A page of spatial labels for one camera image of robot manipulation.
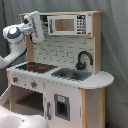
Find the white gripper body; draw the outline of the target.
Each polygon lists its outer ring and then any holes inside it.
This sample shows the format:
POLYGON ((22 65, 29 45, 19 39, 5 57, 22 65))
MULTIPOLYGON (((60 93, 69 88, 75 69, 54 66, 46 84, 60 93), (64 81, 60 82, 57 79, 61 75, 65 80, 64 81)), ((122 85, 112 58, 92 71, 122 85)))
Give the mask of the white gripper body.
POLYGON ((31 36, 33 43, 44 40, 42 23, 38 11, 31 12, 30 14, 24 16, 23 30, 26 35, 31 36))

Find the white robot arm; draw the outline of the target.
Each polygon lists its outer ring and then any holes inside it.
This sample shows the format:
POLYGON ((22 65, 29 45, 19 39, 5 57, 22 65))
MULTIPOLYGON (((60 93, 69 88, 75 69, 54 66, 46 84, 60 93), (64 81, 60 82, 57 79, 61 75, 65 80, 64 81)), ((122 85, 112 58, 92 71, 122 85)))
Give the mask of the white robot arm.
MULTIPOLYGON (((0 56, 0 69, 4 69, 26 52, 25 37, 30 35, 32 42, 44 40, 43 29, 38 11, 24 16, 24 22, 3 29, 3 37, 10 43, 11 52, 0 56)), ((0 128, 48 128, 46 119, 41 115, 22 115, 2 106, 0 98, 0 128)))

